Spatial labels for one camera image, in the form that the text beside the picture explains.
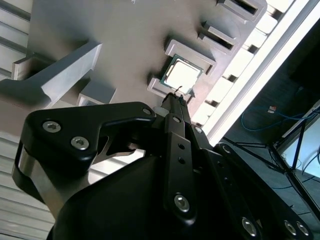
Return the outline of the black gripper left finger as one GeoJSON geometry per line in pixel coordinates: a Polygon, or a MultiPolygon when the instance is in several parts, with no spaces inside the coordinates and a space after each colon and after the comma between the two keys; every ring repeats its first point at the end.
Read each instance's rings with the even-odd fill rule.
{"type": "Polygon", "coordinates": [[[43,202],[55,220],[81,190],[144,157],[190,157],[176,95],[157,114],[142,102],[38,110],[23,126],[14,182],[43,202]]]}

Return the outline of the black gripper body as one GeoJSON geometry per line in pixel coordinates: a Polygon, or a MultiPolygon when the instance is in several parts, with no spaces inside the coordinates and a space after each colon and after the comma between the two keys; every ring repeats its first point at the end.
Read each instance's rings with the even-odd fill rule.
{"type": "Polygon", "coordinates": [[[143,157],[72,196],[50,240],[236,240],[208,173],[187,156],[143,157]]]}

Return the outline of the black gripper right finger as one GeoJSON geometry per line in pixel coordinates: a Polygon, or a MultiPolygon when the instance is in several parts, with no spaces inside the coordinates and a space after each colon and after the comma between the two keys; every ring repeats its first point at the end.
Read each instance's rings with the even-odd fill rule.
{"type": "Polygon", "coordinates": [[[203,176],[214,184],[230,240],[313,240],[307,224],[227,144],[211,146],[191,123],[187,103],[175,96],[174,110],[184,121],[192,153],[203,176]]]}

